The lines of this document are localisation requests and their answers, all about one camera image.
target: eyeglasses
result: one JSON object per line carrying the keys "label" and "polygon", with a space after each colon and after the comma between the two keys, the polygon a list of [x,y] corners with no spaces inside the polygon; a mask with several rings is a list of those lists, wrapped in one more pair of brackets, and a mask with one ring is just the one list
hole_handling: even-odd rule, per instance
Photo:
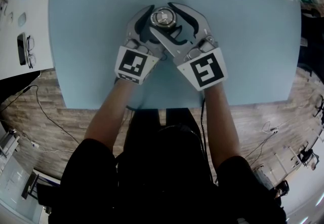
{"label": "eyeglasses", "polygon": [[30,51],[35,46],[34,39],[31,36],[27,37],[26,46],[27,46],[27,52],[28,52],[28,57],[27,57],[28,66],[29,66],[29,68],[33,68],[36,65],[36,58],[33,54],[30,53]]}

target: light blue table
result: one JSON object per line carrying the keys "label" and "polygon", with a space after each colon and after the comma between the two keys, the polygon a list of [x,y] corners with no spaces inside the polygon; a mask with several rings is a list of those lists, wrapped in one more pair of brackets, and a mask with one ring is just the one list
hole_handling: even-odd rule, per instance
{"label": "light blue table", "polygon": [[[50,0],[52,52],[68,108],[99,108],[111,90],[128,20],[141,8],[167,2],[206,16],[219,42],[231,105],[288,98],[299,54],[300,4],[289,0]],[[198,93],[169,56],[140,86],[134,108],[200,107]]]}

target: forearm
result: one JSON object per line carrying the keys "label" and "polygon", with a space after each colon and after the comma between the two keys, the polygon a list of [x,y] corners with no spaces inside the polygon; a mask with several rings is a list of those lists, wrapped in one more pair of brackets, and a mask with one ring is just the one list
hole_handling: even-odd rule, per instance
{"label": "forearm", "polygon": [[88,126],[85,139],[92,138],[105,144],[111,151],[115,144],[127,103],[135,84],[118,80]]}
{"label": "forearm", "polygon": [[240,156],[239,140],[223,85],[205,90],[208,143],[215,169],[233,156]]}

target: wooden floor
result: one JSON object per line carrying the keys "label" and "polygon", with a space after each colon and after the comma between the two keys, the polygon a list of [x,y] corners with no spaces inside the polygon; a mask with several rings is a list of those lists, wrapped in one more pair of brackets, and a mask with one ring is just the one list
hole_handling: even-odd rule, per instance
{"label": "wooden floor", "polygon": [[[96,111],[66,109],[55,70],[43,71],[33,84],[39,86],[38,98],[48,116],[81,142]],[[276,89],[269,86],[268,91],[275,92]],[[324,93],[324,91],[318,91],[315,84],[308,82],[305,72],[297,69],[288,101],[231,107],[244,157],[269,136],[262,132],[262,127],[267,121],[271,122],[271,127],[277,127],[286,122],[280,126],[279,132],[266,142],[262,149],[262,155],[252,167],[267,162],[276,151],[283,147],[291,146],[296,151],[306,140],[309,140],[310,143],[315,141],[316,135],[311,130],[314,128],[319,132],[320,127],[312,114],[316,112],[315,104],[320,103],[320,93]],[[4,108],[16,97],[17,95],[8,98],[1,108]],[[199,126],[200,111],[201,108],[191,110]],[[72,151],[77,147],[77,143],[70,136],[50,122],[42,113],[36,101],[36,87],[32,87],[21,95],[2,114],[8,125],[24,132],[29,139],[40,144],[42,150]],[[127,110],[124,124],[114,147],[115,155],[123,151],[130,116],[131,112]],[[160,120],[165,121],[165,111],[160,111]],[[21,151],[15,153],[15,158],[27,171],[31,171],[35,167],[58,178],[62,176],[72,154],[72,152],[65,151],[41,152],[33,148],[31,143],[23,137],[20,140],[20,147]],[[259,156],[260,149],[258,148],[247,158],[250,163]]]}

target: smartphone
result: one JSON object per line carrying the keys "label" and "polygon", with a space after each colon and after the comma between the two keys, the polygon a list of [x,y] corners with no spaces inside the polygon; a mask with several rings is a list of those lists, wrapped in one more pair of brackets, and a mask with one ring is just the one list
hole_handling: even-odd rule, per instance
{"label": "smartphone", "polygon": [[25,47],[25,33],[21,33],[17,37],[18,55],[20,65],[26,64],[26,47]]}

